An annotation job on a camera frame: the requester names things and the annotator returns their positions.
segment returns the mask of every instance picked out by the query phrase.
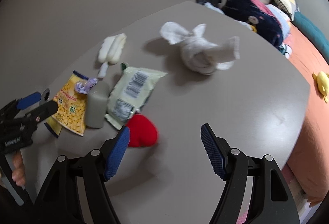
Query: human hand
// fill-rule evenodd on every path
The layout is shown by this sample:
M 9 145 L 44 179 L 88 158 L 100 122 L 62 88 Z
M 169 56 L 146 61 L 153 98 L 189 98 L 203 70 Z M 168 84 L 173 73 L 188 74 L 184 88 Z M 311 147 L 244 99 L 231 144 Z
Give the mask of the human hand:
M 12 178 L 13 181 L 16 182 L 16 185 L 21 187 L 25 185 L 25 166 L 23 164 L 23 157 L 20 150 L 15 153 L 13 163 L 15 170 L 12 173 Z

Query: blue gripper pad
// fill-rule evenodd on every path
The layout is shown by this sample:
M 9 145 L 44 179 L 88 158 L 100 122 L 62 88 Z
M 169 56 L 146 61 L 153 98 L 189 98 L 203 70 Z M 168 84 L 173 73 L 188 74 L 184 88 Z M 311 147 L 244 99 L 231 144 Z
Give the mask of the blue gripper pad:
M 130 130 L 128 127 L 125 127 L 121 132 L 120 137 L 116 141 L 112 151 L 107 156 L 106 167 L 104 172 L 104 177 L 109 180 L 113 177 L 120 165 L 120 162 L 123 158 L 123 155 L 128 147 L 130 140 Z
M 209 130 L 206 128 L 205 125 L 201 127 L 201 140 L 203 146 L 206 149 L 207 155 L 209 157 L 211 165 L 213 166 L 215 174 L 220 176 L 221 179 L 224 179 L 224 177 L 226 176 L 224 158 L 220 150 L 218 149 L 213 136 L 210 134 Z
M 41 94 L 39 92 L 35 92 L 31 95 L 28 95 L 25 98 L 20 99 L 16 108 L 19 110 L 24 110 L 27 107 L 30 107 L 31 105 L 39 102 L 40 99 L 41 99 Z

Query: red heart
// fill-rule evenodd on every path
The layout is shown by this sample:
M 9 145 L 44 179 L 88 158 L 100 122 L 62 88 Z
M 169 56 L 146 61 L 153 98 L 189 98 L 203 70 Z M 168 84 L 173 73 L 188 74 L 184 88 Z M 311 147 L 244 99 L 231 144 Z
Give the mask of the red heart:
M 130 129 L 128 147 L 149 147 L 158 140 L 158 131 L 155 125 L 141 114 L 135 114 L 126 124 Z

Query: navy plush blanket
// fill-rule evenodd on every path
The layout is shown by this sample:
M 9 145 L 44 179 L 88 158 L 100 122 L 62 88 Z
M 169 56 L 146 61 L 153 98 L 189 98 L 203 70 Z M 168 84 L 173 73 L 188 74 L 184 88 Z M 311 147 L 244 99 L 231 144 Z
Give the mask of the navy plush blanket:
M 261 37 L 279 49 L 283 42 L 280 25 L 274 17 L 262 12 L 251 0 L 227 0 L 223 11 L 235 20 L 254 26 Z

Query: yellow plush toy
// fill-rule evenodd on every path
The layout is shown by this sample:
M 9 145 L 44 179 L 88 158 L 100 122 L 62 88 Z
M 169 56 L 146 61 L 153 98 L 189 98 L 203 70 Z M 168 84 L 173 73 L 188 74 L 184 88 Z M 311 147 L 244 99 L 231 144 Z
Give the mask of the yellow plush toy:
M 312 74 L 313 79 L 317 83 L 317 88 L 320 93 L 323 95 L 324 101 L 328 103 L 328 94 L 329 94 L 329 74 L 324 72 L 319 72 L 316 76 L 315 73 Z

